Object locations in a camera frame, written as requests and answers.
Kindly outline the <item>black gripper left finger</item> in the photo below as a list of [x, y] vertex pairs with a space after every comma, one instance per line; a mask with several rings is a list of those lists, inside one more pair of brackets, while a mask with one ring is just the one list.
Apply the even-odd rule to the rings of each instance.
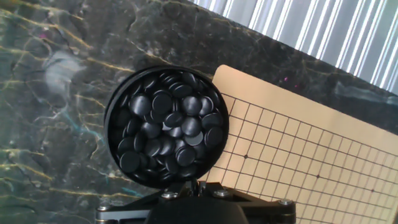
[[196, 180], [171, 184], [168, 188], [145, 196], [123, 206], [103, 205], [96, 209], [95, 224], [122, 223], [127, 220], [146, 219], [150, 211], [158, 204], [176, 199], [196, 196]]

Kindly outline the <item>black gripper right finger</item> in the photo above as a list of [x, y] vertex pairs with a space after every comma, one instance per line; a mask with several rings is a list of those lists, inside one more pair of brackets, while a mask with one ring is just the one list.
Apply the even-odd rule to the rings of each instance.
[[296, 204], [290, 199], [269, 202], [238, 190], [223, 187], [219, 182], [199, 181], [195, 195], [211, 198], [221, 206], [215, 216], [226, 215], [241, 223], [285, 223], [296, 222]]

